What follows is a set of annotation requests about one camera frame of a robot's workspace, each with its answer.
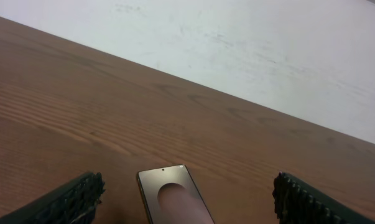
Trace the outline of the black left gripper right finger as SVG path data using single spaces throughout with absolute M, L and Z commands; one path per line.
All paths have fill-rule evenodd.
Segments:
M 375 224 L 299 178 L 279 172 L 274 179 L 274 212 L 288 224 Z

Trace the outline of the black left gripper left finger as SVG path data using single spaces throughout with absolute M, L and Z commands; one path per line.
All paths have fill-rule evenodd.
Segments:
M 91 224 L 101 203 L 101 173 L 87 172 L 0 217 L 0 224 Z

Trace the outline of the silver Galaxy smartphone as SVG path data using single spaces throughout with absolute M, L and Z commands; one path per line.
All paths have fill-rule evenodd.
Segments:
M 137 183 L 150 224 L 214 224 L 186 165 L 142 170 Z

